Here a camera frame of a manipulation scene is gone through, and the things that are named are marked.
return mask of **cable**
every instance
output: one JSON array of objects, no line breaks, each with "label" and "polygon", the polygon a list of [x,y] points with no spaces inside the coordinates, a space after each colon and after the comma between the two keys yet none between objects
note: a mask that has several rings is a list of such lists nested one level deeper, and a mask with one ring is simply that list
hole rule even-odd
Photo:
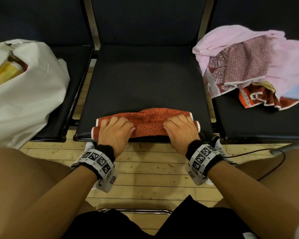
[{"label": "cable", "polygon": [[283,160],[276,166],[274,167],[271,171],[269,171],[268,173],[266,173],[264,176],[260,177],[257,181],[260,181],[262,180],[264,177],[266,177],[267,175],[271,174],[272,172],[274,172],[276,169],[278,169],[280,167],[280,165],[283,164],[283,162],[285,161],[286,159],[286,154],[280,150],[280,149],[277,149],[277,148],[264,148],[264,149],[259,149],[259,150],[255,150],[255,151],[252,151],[252,152],[247,152],[247,153],[244,153],[244,154],[239,154],[239,155],[234,155],[234,156],[229,156],[229,157],[223,157],[223,158],[235,158],[235,157],[239,157],[239,156],[243,156],[243,155],[247,155],[247,154],[252,154],[252,153],[255,153],[255,152],[260,152],[260,151],[265,151],[265,150],[277,150],[279,152],[281,152],[283,154]]}]

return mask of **hand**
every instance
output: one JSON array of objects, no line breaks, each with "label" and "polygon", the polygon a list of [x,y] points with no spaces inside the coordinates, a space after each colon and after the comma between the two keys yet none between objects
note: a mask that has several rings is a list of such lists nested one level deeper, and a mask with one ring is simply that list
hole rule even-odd
[{"label": "hand", "polygon": [[134,130],[134,124],[124,117],[104,119],[101,121],[99,144],[112,146],[114,156],[117,158],[123,152]]},{"label": "hand", "polygon": [[194,140],[200,140],[191,117],[184,115],[170,117],[163,125],[172,145],[184,156],[186,156],[188,145]]}]

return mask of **black chair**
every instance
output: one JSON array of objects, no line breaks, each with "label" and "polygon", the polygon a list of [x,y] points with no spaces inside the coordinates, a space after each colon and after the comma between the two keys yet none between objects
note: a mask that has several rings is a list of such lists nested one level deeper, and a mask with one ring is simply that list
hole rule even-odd
[{"label": "black chair", "polygon": [[74,140],[91,140],[97,118],[153,107],[192,112],[202,137],[211,139],[204,84],[192,54],[206,0],[91,1],[101,48]]},{"label": "black chair", "polygon": [[[208,32],[232,24],[255,31],[282,30],[287,38],[299,40],[299,0],[215,0]],[[238,90],[212,101],[227,144],[299,142],[299,104],[284,111],[263,105],[245,109]]]},{"label": "black chair", "polygon": [[83,0],[0,0],[0,41],[45,42],[68,66],[64,102],[32,141],[64,142],[94,51]]}]

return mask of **shorts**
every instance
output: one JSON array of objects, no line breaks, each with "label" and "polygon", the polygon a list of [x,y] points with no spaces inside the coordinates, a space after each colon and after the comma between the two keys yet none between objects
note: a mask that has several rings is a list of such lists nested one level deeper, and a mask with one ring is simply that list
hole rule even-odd
[{"label": "shorts", "polygon": [[155,236],[143,232],[138,225],[115,209],[91,211],[75,217],[61,237],[102,238],[258,238],[232,210],[208,208],[188,196],[168,217]]}]

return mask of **chair seat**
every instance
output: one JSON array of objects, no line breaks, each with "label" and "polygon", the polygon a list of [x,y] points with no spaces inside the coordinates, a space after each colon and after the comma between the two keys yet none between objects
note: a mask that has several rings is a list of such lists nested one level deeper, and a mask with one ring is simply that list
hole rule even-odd
[{"label": "chair seat", "polygon": [[70,82],[63,103],[50,113],[48,124],[32,138],[32,141],[62,141],[68,131],[68,123],[72,118],[93,52],[93,47],[88,45],[58,46],[51,49],[56,58],[66,61]]},{"label": "chair seat", "polygon": [[[192,112],[205,138],[213,137],[192,48],[102,45],[75,140],[91,140],[97,118],[154,107]],[[163,140],[161,136],[151,138],[153,142]]]},{"label": "chair seat", "polygon": [[262,104],[245,109],[233,90],[213,99],[221,137],[227,143],[275,143],[299,141],[299,103],[278,111]]}]

